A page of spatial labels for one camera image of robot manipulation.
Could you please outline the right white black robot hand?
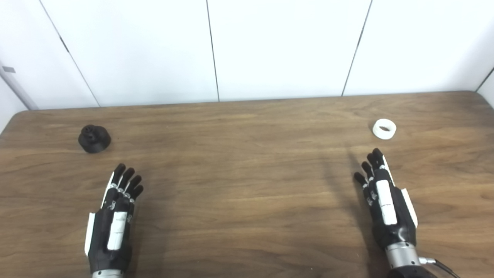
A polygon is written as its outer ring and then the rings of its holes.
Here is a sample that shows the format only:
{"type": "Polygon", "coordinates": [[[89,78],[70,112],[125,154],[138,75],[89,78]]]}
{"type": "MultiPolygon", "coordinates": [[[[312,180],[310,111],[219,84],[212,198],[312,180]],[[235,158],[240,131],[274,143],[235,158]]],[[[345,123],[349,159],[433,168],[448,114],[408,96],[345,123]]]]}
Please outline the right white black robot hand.
{"type": "Polygon", "coordinates": [[[394,183],[385,156],[375,148],[362,162],[364,173],[354,173],[360,184],[372,218],[372,235],[377,245],[405,242],[417,245],[418,219],[406,189],[394,183]]]}

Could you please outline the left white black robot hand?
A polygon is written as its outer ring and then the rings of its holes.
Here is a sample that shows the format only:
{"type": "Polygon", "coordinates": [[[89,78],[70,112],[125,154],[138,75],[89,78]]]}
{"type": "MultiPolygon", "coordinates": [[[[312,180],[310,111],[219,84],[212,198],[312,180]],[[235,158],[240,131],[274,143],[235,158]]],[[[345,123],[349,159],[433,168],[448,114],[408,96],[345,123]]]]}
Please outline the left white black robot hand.
{"type": "Polygon", "coordinates": [[[131,221],[135,202],[144,190],[141,180],[133,168],[118,164],[99,210],[89,214],[84,251],[93,278],[123,278],[129,269],[131,221]]]}

